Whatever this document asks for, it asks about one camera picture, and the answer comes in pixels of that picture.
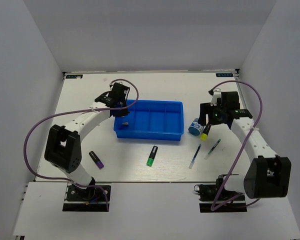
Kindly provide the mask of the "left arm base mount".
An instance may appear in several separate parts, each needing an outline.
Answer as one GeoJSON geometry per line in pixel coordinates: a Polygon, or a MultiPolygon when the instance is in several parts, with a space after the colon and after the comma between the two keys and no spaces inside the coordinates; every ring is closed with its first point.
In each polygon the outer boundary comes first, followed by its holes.
{"type": "Polygon", "coordinates": [[[63,212],[107,212],[106,198],[99,188],[80,189],[68,185],[65,192],[63,212]]]}

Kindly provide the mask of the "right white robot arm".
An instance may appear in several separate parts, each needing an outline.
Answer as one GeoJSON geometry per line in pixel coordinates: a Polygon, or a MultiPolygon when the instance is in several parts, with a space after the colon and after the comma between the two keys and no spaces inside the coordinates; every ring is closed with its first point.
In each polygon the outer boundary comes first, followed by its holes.
{"type": "Polygon", "coordinates": [[[236,135],[250,161],[247,173],[231,175],[215,188],[216,195],[226,200],[234,192],[250,199],[283,198],[288,194],[291,161],[279,156],[266,143],[254,126],[253,116],[240,106],[236,91],[215,93],[211,102],[200,104],[198,123],[205,127],[225,124],[236,135]]]}

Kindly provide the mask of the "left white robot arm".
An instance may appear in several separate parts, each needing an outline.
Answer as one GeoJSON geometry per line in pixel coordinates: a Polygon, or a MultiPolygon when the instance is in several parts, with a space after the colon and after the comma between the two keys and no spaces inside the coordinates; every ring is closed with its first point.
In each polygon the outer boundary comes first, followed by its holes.
{"type": "Polygon", "coordinates": [[[81,164],[83,139],[103,121],[129,114],[127,95],[130,88],[121,82],[112,82],[110,90],[98,96],[90,110],[64,125],[53,125],[48,133],[44,159],[62,171],[77,185],[78,193],[89,200],[95,196],[94,179],[81,164]]]}

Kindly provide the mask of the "blue correction tape roll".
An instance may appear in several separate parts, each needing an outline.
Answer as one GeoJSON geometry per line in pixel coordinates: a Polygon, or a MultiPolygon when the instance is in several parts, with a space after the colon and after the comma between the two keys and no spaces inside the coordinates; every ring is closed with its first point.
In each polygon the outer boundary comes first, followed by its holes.
{"type": "Polygon", "coordinates": [[[202,126],[201,124],[199,124],[199,119],[195,118],[191,125],[188,127],[188,132],[190,134],[192,134],[193,136],[200,136],[203,133],[204,130],[204,126],[202,126]]]}

